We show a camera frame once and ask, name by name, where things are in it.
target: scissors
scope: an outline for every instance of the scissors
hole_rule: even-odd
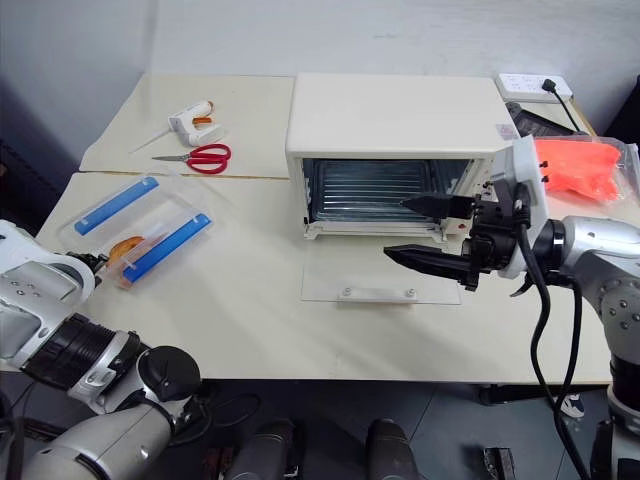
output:
[[[218,152],[223,153],[207,153],[209,150],[217,150]],[[191,170],[198,173],[204,173],[206,175],[215,175],[216,173],[223,172],[229,165],[230,158],[231,149],[222,143],[203,145],[202,147],[192,150],[186,155],[152,157],[153,160],[162,160],[165,162],[185,162]],[[201,165],[208,165],[208,167],[201,168]]]

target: gray floor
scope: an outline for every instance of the gray floor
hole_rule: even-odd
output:
[[[27,380],[0,376],[2,388],[19,393]],[[542,400],[484,406],[476,388],[460,384],[404,382],[223,381],[219,401],[239,393],[262,398],[258,412],[240,427],[215,429],[195,445],[167,450],[146,478],[200,478],[207,445],[239,445],[261,424],[288,417],[302,421],[308,446],[305,478],[357,480],[364,478],[364,439],[377,418],[392,418],[411,438],[422,474],[429,480],[489,478],[482,467],[482,447],[510,447],[518,480],[574,480],[577,474],[558,440],[551,414]],[[59,392],[38,386],[28,415],[70,425],[88,412]],[[588,462],[597,423],[607,416],[604,391],[582,395],[587,415],[568,424]],[[235,418],[250,405],[218,411]],[[29,452],[38,446],[30,444]]]

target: white glue gun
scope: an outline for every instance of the white glue gun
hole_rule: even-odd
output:
[[[211,118],[213,113],[213,102],[203,101],[185,108],[173,115],[169,115],[169,127],[156,133],[142,145],[133,149],[130,153],[146,147],[151,142],[169,132],[176,132],[180,141],[192,147],[201,147],[209,143],[215,143],[226,135],[226,130],[219,123],[215,123]]]

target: black device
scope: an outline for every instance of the black device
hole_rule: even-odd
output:
[[[576,134],[570,128],[523,109],[517,102],[507,102],[506,106],[521,137],[526,137],[527,135],[533,135],[534,137],[566,137]]]

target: power strip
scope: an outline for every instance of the power strip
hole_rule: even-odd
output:
[[[523,73],[501,73],[496,79],[500,95],[510,102],[558,103],[558,99],[550,92],[542,89],[545,79],[553,80],[556,92],[563,100],[570,100],[573,92],[559,75],[526,75]]]

